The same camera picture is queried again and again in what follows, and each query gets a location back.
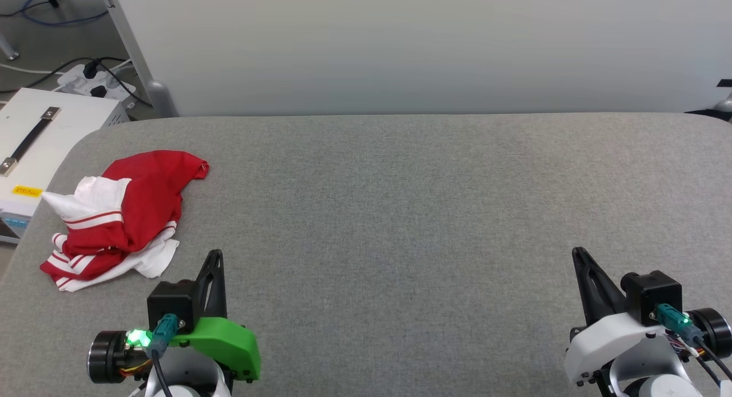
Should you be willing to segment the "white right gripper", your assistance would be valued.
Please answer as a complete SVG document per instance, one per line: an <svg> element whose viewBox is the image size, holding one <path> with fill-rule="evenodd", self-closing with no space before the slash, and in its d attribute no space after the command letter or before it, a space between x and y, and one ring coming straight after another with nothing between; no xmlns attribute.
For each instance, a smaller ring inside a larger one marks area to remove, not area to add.
<svg viewBox="0 0 732 397"><path fill-rule="evenodd" d="M669 373L669 343L662 326L643 326L624 313L624 293L585 248L575 247L572 261L588 327L570 342L564 359L567 379L588 381L604 366L609 366L610 386Z"/></svg>

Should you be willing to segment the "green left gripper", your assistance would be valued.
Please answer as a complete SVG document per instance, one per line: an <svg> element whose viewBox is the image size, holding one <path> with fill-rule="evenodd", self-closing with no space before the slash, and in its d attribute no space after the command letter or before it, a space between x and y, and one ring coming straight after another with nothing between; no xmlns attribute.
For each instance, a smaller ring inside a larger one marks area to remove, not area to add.
<svg viewBox="0 0 732 397"><path fill-rule="evenodd" d="M168 348L192 347L233 372L234 380L260 379L261 358L254 333L228 320L221 249L209 251L196 279L201 318L191 334L176 334Z"/></svg>

